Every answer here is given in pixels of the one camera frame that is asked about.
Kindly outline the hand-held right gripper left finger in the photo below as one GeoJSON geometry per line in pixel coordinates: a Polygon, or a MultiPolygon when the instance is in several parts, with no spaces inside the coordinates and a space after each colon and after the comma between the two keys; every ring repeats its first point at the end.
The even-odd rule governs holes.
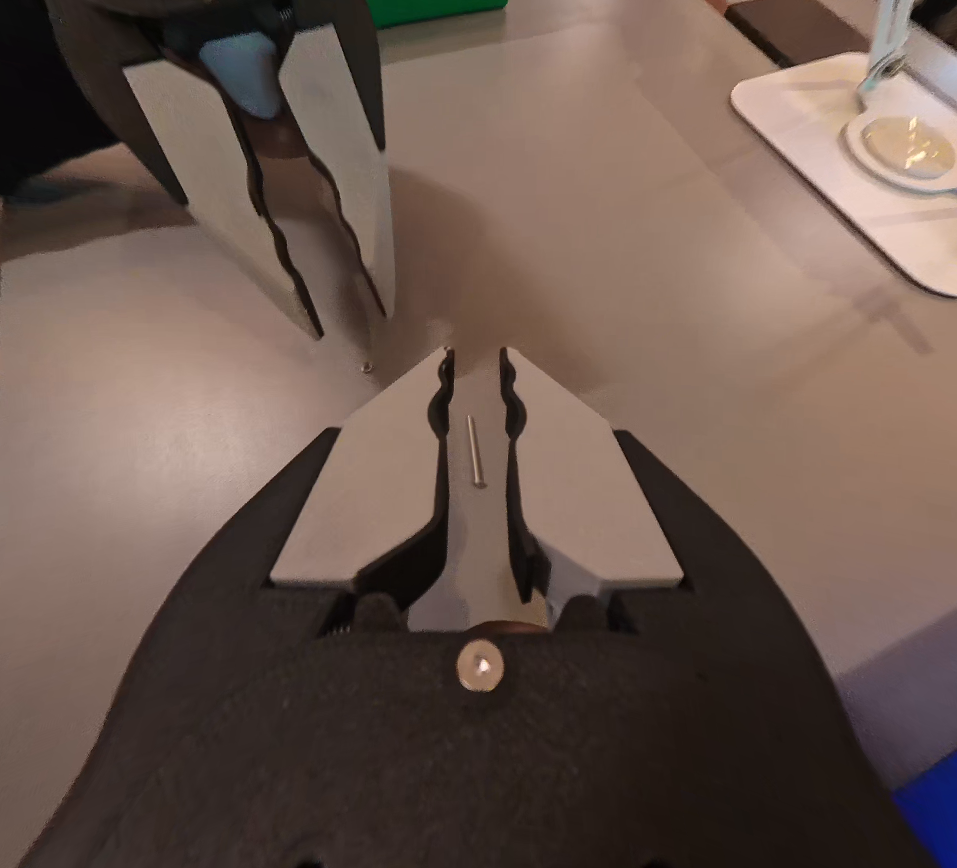
{"type": "Polygon", "coordinates": [[[382,593],[409,611],[437,583],[455,376],[455,351],[437,348],[345,420],[273,564],[273,587],[382,593]]]}

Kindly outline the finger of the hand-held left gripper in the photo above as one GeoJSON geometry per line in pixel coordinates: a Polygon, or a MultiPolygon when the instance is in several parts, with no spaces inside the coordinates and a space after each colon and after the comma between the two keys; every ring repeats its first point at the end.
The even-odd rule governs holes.
{"type": "Polygon", "coordinates": [[[262,170],[229,101],[172,61],[128,66],[124,74],[194,220],[295,325],[320,339],[315,303],[269,213],[262,170]]]}
{"type": "Polygon", "coordinates": [[[333,22],[299,30],[281,62],[281,92],[310,159],[330,183],[372,299],[389,320],[396,269],[375,31],[341,39],[333,22]]]}

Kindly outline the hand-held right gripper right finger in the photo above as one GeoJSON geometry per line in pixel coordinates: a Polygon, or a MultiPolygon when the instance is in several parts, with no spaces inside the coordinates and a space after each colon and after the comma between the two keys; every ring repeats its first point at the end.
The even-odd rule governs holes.
{"type": "Polygon", "coordinates": [[[612,425],[515,348],[499,352],[509,562],[553,629],[575,598],[672,589],[684,571],[612,425]]]}

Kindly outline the grey desk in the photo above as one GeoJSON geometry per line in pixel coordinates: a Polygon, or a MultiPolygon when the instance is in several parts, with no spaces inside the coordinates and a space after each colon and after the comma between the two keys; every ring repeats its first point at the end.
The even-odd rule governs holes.
{"type": "Polygon", "coordinates": [[[450,563],[414,629],[540,616],[501,515],[510,346],[760,556],[892,786],[950,754],[955,301],[894,272],[731,110],[765,56],[702,0],[510,0],[382,48],[400,289],[370,374],[333,329],[351,302],[309,340],[124,148],[51,174],[77,196],[2,217],[5,859],[195,554],[444,344],[450,563]]]}

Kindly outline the white tray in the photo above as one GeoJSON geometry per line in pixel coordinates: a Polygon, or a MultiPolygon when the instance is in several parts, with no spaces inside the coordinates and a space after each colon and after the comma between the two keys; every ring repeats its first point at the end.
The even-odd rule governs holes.
{"type": "Polygon", "coordinates": [[[736,112],[892,266],[956,296],[955,109],[849,52],[737,84],[736,112]]]}

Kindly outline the blue plastic bin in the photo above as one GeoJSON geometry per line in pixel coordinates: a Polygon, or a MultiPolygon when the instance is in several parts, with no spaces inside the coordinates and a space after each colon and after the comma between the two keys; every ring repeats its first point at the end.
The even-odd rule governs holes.
{"type": "Polygon", "coordinates": [[[916,837],[941,867],[956,866],[956,752],[893,791],[916,837]]]}

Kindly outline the black rectangular pad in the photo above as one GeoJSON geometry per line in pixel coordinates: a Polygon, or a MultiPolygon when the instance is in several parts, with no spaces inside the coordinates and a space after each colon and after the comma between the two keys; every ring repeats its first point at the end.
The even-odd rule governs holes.
{"type": "Polygon", "coordinates": [[[725,8],[724,19],[780,69],[870,49],[819,0],[740,1],[725,8]]]}

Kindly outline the pale magnifying glass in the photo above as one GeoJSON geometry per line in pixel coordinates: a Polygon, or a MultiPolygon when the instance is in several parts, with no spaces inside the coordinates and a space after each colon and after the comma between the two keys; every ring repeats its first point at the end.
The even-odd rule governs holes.
{"type": "Polygon", "coordinates": [[[857,114],[843,128],[855,162],[885,184],[925,196],[956,191],[956,113],[905,70],[915,0],[879,0],[857,114]]]}

